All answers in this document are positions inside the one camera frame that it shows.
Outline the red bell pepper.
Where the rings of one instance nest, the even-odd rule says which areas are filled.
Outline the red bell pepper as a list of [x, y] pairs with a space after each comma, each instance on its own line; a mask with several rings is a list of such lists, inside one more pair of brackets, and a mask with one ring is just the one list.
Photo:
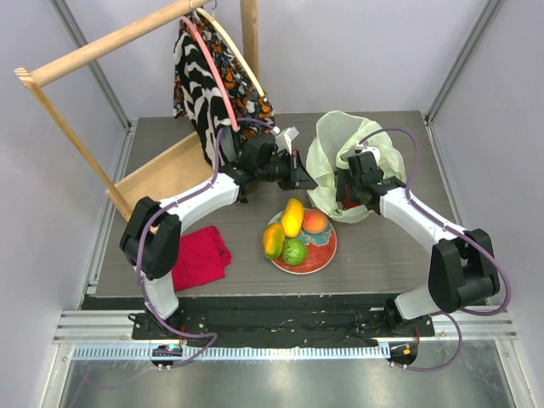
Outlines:
[[360, 203], [358, 201], [351, 201], [347, 197], [342, 200], [342, 205], [345, 210], [358, 207]]

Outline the light green plastic bag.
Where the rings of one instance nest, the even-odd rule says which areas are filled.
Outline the light green plastic bag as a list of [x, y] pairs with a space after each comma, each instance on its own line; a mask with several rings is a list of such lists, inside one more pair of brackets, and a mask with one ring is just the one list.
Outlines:
[[359, 142], [380, 150], [377, 165], [384, 178], [406, 181], [404, 159], [378, 122], [339, 110], [326, 113], [316, 123], [316, 136], [307, 154], [306, 170], [318, 184], [317, 188], [308, 191], [308, 195], [313, 207], [340, 223], [356, 224], [371, 213], [383, 214], [381, 204], [380, 212], [364, 206], [345, 210], [336, 198], [338, 171], [349, 168], [348, 158], [356, 155], [354, 147]]

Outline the green custard apple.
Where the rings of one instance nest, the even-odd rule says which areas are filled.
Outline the green custard apple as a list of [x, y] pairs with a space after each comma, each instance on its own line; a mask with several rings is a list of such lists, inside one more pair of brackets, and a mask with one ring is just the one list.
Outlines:
[[295, 238], [286, 240], [281, 253], [281, 259], [285, 264], [298, 266], [307, 256], [308, 249], [303, 242]]

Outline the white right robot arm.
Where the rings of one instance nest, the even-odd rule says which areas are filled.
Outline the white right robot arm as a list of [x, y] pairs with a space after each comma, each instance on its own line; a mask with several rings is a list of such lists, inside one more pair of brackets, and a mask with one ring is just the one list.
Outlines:
[[427, 283], [389, 303], [383, 316], [388, 332], [404, 335], [417, 318], [452, 313], [500, 291], [487, 233], [449, 224], [415, 196], [408, 196], [405, 183], [384, 176], [374, 150], [357, 152], [347, 158], [347, 163], [348, 168], [338, 172], [337, 197], [348, 198], [397, 224], [430, 256]]

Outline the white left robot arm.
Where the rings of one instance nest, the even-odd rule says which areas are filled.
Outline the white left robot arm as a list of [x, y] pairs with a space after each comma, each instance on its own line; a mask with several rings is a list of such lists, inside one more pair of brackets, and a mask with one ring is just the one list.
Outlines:
[[205, 182], [163, 203], [148, 196], [137, 202], [120, 248], [138, 274], [145, 306], [154, 315], [151, 328], [159, 337], [173, 338], [181, 327], [172, 269], [186, 228], [221, 207], [244, 201], [262, 182], [277, 183], [282, 190], [317, 187], [292, 147], [297, 136], [294, 127], [277, 135], [261, 133]]

